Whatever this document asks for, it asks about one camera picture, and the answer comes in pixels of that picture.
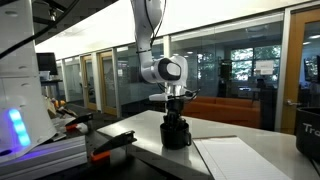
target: desk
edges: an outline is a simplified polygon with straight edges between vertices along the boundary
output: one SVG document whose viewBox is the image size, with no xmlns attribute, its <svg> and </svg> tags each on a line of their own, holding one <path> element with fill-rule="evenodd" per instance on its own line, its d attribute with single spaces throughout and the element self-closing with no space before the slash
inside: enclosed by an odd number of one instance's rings
<svg viewBox="0 0 320 180">
<path fill-rule="evenodd" d="M 252 99 L 252 101 L 254 101 L 256 99 L 256 96 L 258 98 L 258 100 L 260 99 L 259 97 L 259 92 L 260 92 L 260 88 L 244 88 L 244 87 L 240 87 L 239 91 L 238 91 L 238 97 L 240 98 L 250 98 Z"/>
<path fill-rule="evenodd" d="M 128 153 L 182 179 L 211 179 L 194 144 L 180 150 L 168 150 L 162 146 L 159 126 L 164 115 L 145 111 L 98 132 L 114 137 L 134 130 L 138 141 L 128 146 Z M 296 149 L 295 136 L 190 117 L 185 119 L 194 138 L 237 135 L 293 180 L 319 179 L 311 162 Z"/>
<path fill-rule="evenodd" d="M 59 103 L 59 106 L 61 106 L 61 96 L 60 96 L 60 90 L 59 90 L 59 82 L 62 82 L 61 79 L 54 79 L 54 80 L 41 80 L 41 86 L 55 86 L 56 87 L 56 94 L 57 94 L 57 100 Z"/>
</svg>

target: white paper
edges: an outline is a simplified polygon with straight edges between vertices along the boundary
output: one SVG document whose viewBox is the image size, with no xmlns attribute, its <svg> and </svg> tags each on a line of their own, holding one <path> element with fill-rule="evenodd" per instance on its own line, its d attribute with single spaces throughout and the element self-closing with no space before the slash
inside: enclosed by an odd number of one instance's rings
<svg viewBox="0 0 320 180">
<path fill-rule="evenodd" d="M 215 180 L 290 179 L 238 137 L 193 141 Z"/>
<path fill-rule="evenodd" d="M 273 74 L 273 69 L 261 69 L 260 70 L 261 75 L 272 75 Z"/>
<path fill-rule="evenodd" d="M 256 70 L 273 69 L 273 61 L 257 61 Z"/>
<path fill-rule="evenodd" d="M 118 69 L 118 76 L 122 76 L 123 75 L 123 71 L 122 71 L 122 69 Z"/>
</svg>

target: ceiling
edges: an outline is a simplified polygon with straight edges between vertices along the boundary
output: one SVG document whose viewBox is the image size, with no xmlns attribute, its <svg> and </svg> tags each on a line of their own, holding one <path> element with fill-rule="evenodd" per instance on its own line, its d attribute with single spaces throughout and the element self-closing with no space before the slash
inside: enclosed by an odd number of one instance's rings
<svg viewBox="0 0 320 180">
<path fill-rule="evenodd" d="M 74 0 L 54 0 L 54 1 L 68 8 L 68 6 Z M 36 44 L 39 44 L 51 38 L 52 36 L 55 36 L 56 34 L 64 31 L 65 29 L 68 29 L 69 27 L 77 24 L 78 22 L 86 19 L 87 17 L 95 14 L 96 12 L 104 9 L 105 7 L 113 4 L 116 1 L 118 0 L 80 0 L 78 4 L 73 8 L 73 10 L 56 26 L 56 28 L 49 30 L 47 33 L 37 38 Z M 35 0 L 32 3 L 32 11 L 33 11 L 34 17 L 50 20 L 49 9 L 50 9 L 49 5 L 44 3 L 42 0 Z M 57 17 L 59 17 L 62 14 L 59 10 L 56 10 L 56 13 L 57 13 Z M 40 23 L 34 22 L 35 33 L 37 33 L 38 31 L 40 31 L 46 26 L 47 26 L 46 24 L 40 24 Z"/>
</svg>

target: window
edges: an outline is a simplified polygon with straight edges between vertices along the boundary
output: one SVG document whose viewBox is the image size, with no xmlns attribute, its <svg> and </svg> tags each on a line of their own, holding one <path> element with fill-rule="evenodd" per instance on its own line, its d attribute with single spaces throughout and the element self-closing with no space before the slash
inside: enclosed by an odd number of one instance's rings
<svg viewBox="0 0 320 180">
<path fill-rule="evenodd" d="M 129 117 L 145 110 L 164 111 L 164 105 L 151 104 L 149 96 L 162 93 L 157 84 L 144 83 L 140 79 L 140 62 L 135 44 L 117 48 L 119 101 L 122 117 Z M 154 59 L 163 57 L 162 40 L 156 40 L 152 48 Z"/>
<path fill-rule="evenodd" d="M 249 77 L 260 77 L 257 73 L 258 61 L 272 60 L 274 62 L 273 74 L 263 75 L 267 81 L 278 81 L 280 63 L 280 45 L 235 49 L 231 51 L 232 80 L 247 81 Z"/>
</svg>

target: orange couch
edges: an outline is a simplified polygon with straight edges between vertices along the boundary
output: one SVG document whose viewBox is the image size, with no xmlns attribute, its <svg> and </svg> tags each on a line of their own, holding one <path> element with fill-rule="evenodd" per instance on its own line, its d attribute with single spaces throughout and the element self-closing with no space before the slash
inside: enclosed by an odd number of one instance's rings
<svg viewBox="0 0 320 180">
<path fill-rule="evenodd" d="M 259 128 L 260 104 L 246 99 L 198 96 L 186 104 L 183 116 Z"/>
</svg>

